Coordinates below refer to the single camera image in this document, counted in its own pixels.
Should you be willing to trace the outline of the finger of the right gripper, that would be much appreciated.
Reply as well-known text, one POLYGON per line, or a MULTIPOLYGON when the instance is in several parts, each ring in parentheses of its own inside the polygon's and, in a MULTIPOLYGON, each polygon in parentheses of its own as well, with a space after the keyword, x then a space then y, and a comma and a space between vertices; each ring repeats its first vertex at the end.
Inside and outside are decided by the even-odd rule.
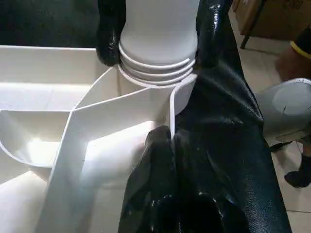
POLYGON ((98 0, 98 10, 96 52, 101 63, 112 67, 120 62, 119 41, 126 21, 126 1, 98 0))
POLYGON ((200 1, 196 17, 196 62, 199 67, 207 68, 217 64, 223 43, 222 26, 231 4, 231 0, 200 1))

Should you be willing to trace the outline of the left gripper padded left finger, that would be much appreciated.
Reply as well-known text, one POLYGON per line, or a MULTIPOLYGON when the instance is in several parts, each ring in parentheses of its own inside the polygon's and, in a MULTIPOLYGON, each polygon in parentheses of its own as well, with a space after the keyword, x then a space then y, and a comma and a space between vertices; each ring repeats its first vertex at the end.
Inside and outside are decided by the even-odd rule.
POLYGON ((176 232, 175 156, 167 126, 146 137, 140 162, 127 180, 118 232, 176 232))

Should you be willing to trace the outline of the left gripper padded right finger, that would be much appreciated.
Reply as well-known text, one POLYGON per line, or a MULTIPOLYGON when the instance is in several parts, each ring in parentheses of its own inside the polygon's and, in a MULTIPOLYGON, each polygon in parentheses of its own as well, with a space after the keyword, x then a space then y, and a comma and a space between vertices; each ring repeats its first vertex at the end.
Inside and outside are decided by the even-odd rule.
POLYGON ((174 136, 180 224, 185 233, 248 233, 245 212, 227 174, 201 140, 187 131, 174 136))

